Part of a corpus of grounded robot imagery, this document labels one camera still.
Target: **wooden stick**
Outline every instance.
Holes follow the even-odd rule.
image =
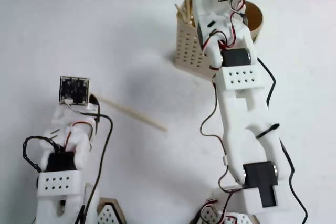
[[[145,124],[148,124],[150,126],[153,126],[155,128],[157,128],[160,131],[167,131],[166,127],[163,127],[161,125],[159,125],[158,123],[154,122],[154,120],[151,120],[150,118],[148,118],[147,116],[141,114],[140,112],[132,109],[132,108],[127,108],[125,106],[121,106],[119,104],[116,104],[110,100],[107,100],[105,98],[102,98],[100,96],[97,96],[98,101],[102,101],[103,103],[106,103],[107,105],[110,105],[111,107],[119,110],[120,112],[125,113],[126,115],[129,115],[130,117],[137,119]]]
[[[185,0],[185,8],[187,10],[187,20],[190,22],[190,0]]]
[[[187,17],[185,16],[184,12],[181,10],[181,8],[179,8],[179,6],[177,4],[175,4],[175,7],[177,9],[177,12],[180,14],[182,20],[186,23],[188,23]]]

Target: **perforated container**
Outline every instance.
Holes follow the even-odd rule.
[[[185,1],[181,6],[181,11],[186,15]],[[216,71],[209,68],[210,60],[202,54],[193,15],[191,14],[190,22],[184,21],[180,13],[178,13],[176,17],[177,37],[175,66],[210,80]]]

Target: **zip tie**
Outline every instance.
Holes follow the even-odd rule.
[[[264,132],[261,132],[259,135],[257,135],[256,139],[262,138],[263,136],[265,136],[269,132],[276,130],[278,127],[280,127],[279,123],[273,124],[268,130],[265,130]]]

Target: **white plastic bracket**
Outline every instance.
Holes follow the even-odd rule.
[[[82,195],[83,190],[82,172],[78,170],[40,173],[38,177],[38,197]]]
[[[117,219],[114,208],[111,205],[105,205],[98,216],[98,224],[121,224]]]
[[[262,88],[263,83],[256,65],[223,67],[226,90]]]

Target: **white 3d-printed robot arm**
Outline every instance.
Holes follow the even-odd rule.
[[[98,111],[97,106],[92,104],[75,108],[85,113],[97,113]],[[76,223],[81,208],[87,200],[88,187],[85,184],[83,170],[86,167],[86,160],[91,149],[90,141],[94,140],[95,130],[96,124],[93,117],[76,114],[66,105],[57,106],[51,127],[45,131],[44,136],[53,139],[60,146],[66,144],[66,151],[74,151],[73,163],[76,169],[40,173],[35,224]],[[48,167],[52,169],[48,162],[51,160],[50,155],[54,152],[53,148],[47,142],[41,142],[41,146],[44,151],[40,167],[42,170],[47,170]],[[99,201],[98,193],[96,189],[86,223],[97,223],[95,209]]]
[[[258,214],[286,209],[289,171],[278,132],[272,130],[257,139],[259,134],[270,129],[277,121],[272,118],[266,105],[264,85],[250,31],[236,14],[232,19],[236,33],[235,43],[232,47],[221,50],[218,41],[223,40],[224,36],[221,33],[214,36],[211,34],[222,31],[228,44],[234,40],[229,2],[193,0],[193,12],[200,44],[206,44],[202,47],[203,53],[210,57],[211,67],[218,69],[213,81],[218,91],[218,104],[224,125],[225,160],[228,161],[234,179],[244,188],[235,194],[240,204],[233,211]],[[225,64],[226,54],[235,49],[244,49],[249,63],[234,66]],[[260,172],[265,177],[255,178]],[[250,183],[251,179],[267,180],[270,178],[268,176],[273,179],[272,184],[266,185],[267,190],[263,190],[265,185],[256,187]]]

